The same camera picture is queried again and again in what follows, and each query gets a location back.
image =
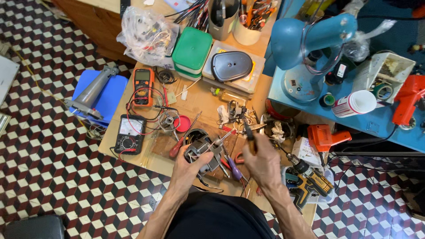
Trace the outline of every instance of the plastic bag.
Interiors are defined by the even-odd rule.
[[[356,31],[354,37],[344,45],[344,55],[355,62],[364,61],[369,55],[370,38],[388,31],[396,22],[395,20],[386,19],[367,34],[362,31]]]
[[[124,54],[150,66],[174,69],[170,56],[176,44],[179,26],[168,23],[152,10],[128,7],[121,21],[122,32],[116,37],[127,47]]]

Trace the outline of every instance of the hand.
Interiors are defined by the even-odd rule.
[[[189,163],[183,156],[183,153],[189,145],[180,148],[177,155],[176,162],[173,167],[173,174],[171,175],[170,186],[168,191],[172,191],[177,196],[185,200],[189,193],[189,189],[202,166],[211,161],[214,156],[213,152],[206,152],[201,155],[195,162]]]
[[[282,185],[280,155],[273,148],[269,138],[262,134],[254,134],[258,152],[253,156],[248,145],[242,149],[245,166],[262,190],[275,190]]]

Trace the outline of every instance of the wooden table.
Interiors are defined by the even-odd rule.
[[[107,3],[112,1],[113,0],[92,1],[92,2],[98,3],[99,6],[106,6]],[[138,6],[141,4],[141,1],[137,1],[137,3],[133,1],[133,3],[134,5]],[[118,9],[118,7],[115,7],[115,5],[114,7],[111,7],[111,6],[112,5],[108,5],[107,7],[111,11]],[[169,9],[171,8],[167,4],[164,5],[164,2],[161,0],[156,0],[152,8],[161,9],[160,12],[162,12],[163,14],[172,12],[172,11],[169,11]],[[276,18],[276,14],[273,15],[271,19],[269,19],[269,21],[263,28],[259,41],[255,45],[242,46],[235,41],[235,39],[233,38],[233,35],[230,35],[230,37],[226,41],[224,41],[224,43],[231,46],[235,46],[241,50],[250,52],[260,57],[263,57],[269,42],[272,25],[275,22],[275,18]],[[144,66],[141,63],[137,63],[136,67],[140,68]],[[267,94],[269,92],[271,82],[272,82],[272,77],[261,75],[257,84],[254,97],[247,104],[247,107],[250,109],[253,106],[256,109],[259,116],[266,111],[265,101],[266,101]],[[191,83],[193,83],[193,81],[179,77],[176,83],[172,85],[167,85],[167,91],[168,92],[173,91],[175,94],[178,94],[182,91],[183,85],[189,86]],[[161,84],[157,80],[155,81],[155,85],[156,85],[156,88],[160,88],[161,86]],[[216,121],[218,120],[217,107],[220,105],[226,105],[226,103],[220,101],[217,97],[212,96],[210,92],[210,87],[211,85],[200,80],[198,83],[196,83],[193,87],[191,87],[188,90],[187,100],[181,100],[180,97],[177,97],[177,103],[174,103],[171,106],[177,108],[180,114],[186,115],[192,119],[200,111],[203,111],[198,121],[206,123],[213,127],[217,127],[217,124],[216,124]],[[114,155],[110,151],[110,147],[115,146],[116,136],[117,136],[119,123],[120,123],[120,116],[122,114],[126,114],[125,104],[126,102],[128,102],[129,98],[131,97],[132,92],[133,92],[133,87],[131,84],[128,84],[118,104],[118,108],[111,120],[111,123],[109,124],[109,127],[105,133],[105,136],[99,146],[99,152],[114,157]],[[138,113],[143,115],[146,118],[152,118],[156,116],[157,110],[142,110],[142,111],[138,111]],[[310,115],[306,113],[301,113],[300,115],[296,117],[296,119],[300,120],[301,122],[310,123],[310,124],[328,123],[328,122],[322,121],[319,117],[310,117]],[[161,157],[151,152],[151,147],[154,143],[154,138],[155,138],[154,134],[147,135],[143,142],[142,152],[136,156],[125,155],[123,159],[129,163],[144,167],[148,170],[152,170],[160,174],[171,176],[174,162],[168,158]],[[292,146],[293,146],[293,142],[289,140],[284,142],[284,147],[286,150],[291,151]],[[290,165],[289,161],[284,155],[282,155],[281,163],[283,165]],[[212,178],[206,178],[205,181],[206,183],[210,185],[224,189],[224,192],[223,192],[224,195],[240,196],[242,193],[241,183],[236,182],[234,180],[224,179],[224,180],[218,181]],[[255,203],[260,209],[270,213],[274,213],[267,199],[264,196],[256,195],[255,190],[257,188],[257,184],[254,182],[254,180],[250,180],[250,183],[251,183],[251,186],[247,188],[248,199],[251,200],[253,203]],[[197,179],[194,180],[193,184],[196,186],[202,187],[202,185]],[[312,225],[313,223],[315,211],[316,211],[315,204],[309,204],[303,210],[304,218],[309,223],[309,225]]]

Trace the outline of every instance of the blue desk lamp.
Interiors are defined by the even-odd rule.
[[[298,103],[317,99],[325,74],[339,61],[342,44],[349,41],[356,30],[357,20],[348,13],[311,25],[294,18],[277,20],[270,37],[272,57],[286,73],[273,81],[279,80],[285,95]],[[326,57],[321,57],[313,67],[305,64],[304,58],[311,51],[324,48],[331,49],[327,62]]]

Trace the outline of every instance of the orange multimeter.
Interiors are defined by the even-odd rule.
[[[142,87],[149,87],[149,89],[142,89],[137,91],[133,99],[135,107],[151,107],[153,105],[152,89],[153,82],[155,81],[155,73],[152,69],[148,68],[135,68],[133,71],[133,89],[136,91]]]

